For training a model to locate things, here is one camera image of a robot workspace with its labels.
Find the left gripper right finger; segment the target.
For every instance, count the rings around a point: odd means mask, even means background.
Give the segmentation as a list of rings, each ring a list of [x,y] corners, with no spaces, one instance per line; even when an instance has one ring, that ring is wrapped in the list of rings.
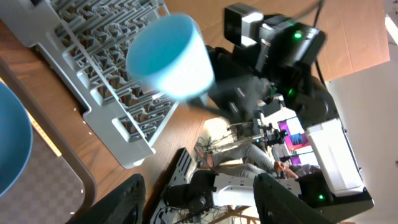
[[[332,224],[268,174],[257,175],[253,189],[261,224]]]

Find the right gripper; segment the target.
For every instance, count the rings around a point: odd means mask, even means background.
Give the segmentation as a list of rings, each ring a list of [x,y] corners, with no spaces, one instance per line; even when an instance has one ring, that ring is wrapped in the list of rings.
[[[206,49],[215,76],[215,85],[209,89],[208,96],[219,109],[208,104],[207,95],[189,99],[187,104],[234,123],[253,119],[258,102],[275,95],[276,88],[238,55],[221,47],[207,45]]]

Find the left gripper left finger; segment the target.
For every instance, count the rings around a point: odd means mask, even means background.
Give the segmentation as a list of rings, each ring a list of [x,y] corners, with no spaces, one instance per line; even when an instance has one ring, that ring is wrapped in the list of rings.
[[[141,224],[145,202],[144,177],[141,174],[133,174],[70,223]]]

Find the blue-inside white cup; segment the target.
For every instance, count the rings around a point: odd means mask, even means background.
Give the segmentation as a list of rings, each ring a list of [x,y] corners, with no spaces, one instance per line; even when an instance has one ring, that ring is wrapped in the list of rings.
[[[161,17],[137,34],[127,52],[126,71],[177,100],[200,96],[215,82],[201,32],[187,14]]]

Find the wooden chopstick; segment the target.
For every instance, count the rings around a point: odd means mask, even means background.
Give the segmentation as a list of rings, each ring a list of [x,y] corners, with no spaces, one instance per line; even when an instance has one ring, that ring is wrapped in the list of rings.
[[[58,149],[58,147],[54,144],[54,142],[49,138],[47,133],[43,130],[43,128],[40,126],[40,124],[35,120],[35,118],[29,113],[28,110],[26,110],[27,115],[29,117],[31,125],[34,127],[36,132],[39,134],[39,136],[44,140],[44,142],[48,145],[48,147],[51,149],[51,151],[57,156],[60,157],[62,156],[62,153]]]

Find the large blue bowl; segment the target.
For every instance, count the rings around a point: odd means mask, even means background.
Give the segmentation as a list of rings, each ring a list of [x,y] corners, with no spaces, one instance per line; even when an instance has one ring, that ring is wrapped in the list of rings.
[[[24,105],[16,94],[1,84],[1,195],[22,174],[29,160],[33,130]]]

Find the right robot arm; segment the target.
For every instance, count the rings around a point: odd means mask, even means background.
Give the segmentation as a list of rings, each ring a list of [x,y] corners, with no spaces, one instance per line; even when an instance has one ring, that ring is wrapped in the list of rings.
[[[311,74],[326,39],[297,17],[258,10],[224,10],[224,36],[233,51],[209,48],[216,85],[214,114],[234,126],[239,142],[263,136],[258,100],[281,94],[315,153],[320,170],[298,179],[258,174],[253,179],[199,170],[191,181],[169,188],[164,200],[201,215],[224,205],[256,207],[262,223],[337,223],[373,207],[335,102]]]

